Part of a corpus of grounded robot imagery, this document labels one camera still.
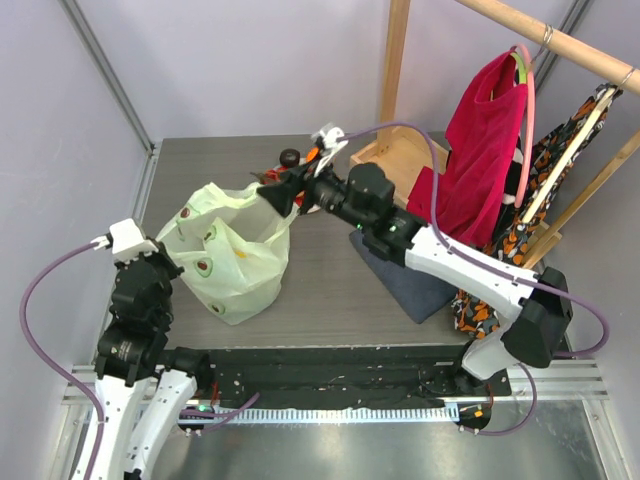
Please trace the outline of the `green avocado print plastic bag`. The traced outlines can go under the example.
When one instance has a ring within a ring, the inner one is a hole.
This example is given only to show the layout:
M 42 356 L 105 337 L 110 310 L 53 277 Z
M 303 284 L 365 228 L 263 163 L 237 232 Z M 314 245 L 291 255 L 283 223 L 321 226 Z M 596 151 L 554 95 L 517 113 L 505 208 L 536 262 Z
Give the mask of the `green avocado print plastic bag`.
M 281 217 L 257 194 L 258 187 L 226 190 L 209 183 L 156 236 L 184 268 L 180 279 L 228 325 L 248 320 L 276 300 L 289 262 L 290 225 L 298 209 Z M 239 258 L 235 249 L 247 258 Z

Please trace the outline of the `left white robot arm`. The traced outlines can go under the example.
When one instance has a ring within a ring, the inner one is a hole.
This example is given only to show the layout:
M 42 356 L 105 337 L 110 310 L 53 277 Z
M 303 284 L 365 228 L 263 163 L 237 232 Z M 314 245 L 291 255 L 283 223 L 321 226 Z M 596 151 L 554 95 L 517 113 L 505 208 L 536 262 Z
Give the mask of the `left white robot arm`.
M 213 385 L 207 354 L 164 350 L 173 321 L 172 282 L 182 268 L 154 240 L 114 257 L 112 320 L 97 344 L 98 404 L 75 479 L 150 478 L 180 411 Z

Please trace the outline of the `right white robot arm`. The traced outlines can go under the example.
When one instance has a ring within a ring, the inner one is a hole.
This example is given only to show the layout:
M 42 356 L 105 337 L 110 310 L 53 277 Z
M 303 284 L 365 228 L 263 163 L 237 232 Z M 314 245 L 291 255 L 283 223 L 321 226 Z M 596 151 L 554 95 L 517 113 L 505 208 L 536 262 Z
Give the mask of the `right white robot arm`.
M 282 217 L 302 196 L 360 230 L 380 259 L 438 277 L 498 312 L 499 327 L 472 341 L 451 371 L 460 393 L 477 393 L 496 372 L 517 363 L 542 369 L 557 356 L 573 316 L 565 275 L 551 267 L 538 274 L 508 265 L 437 232 L 395 205 L 395 186 L 376 164 L 357 165 L 346 179 L 331 169 L 315 174 L 300 166 L 257 192 Z

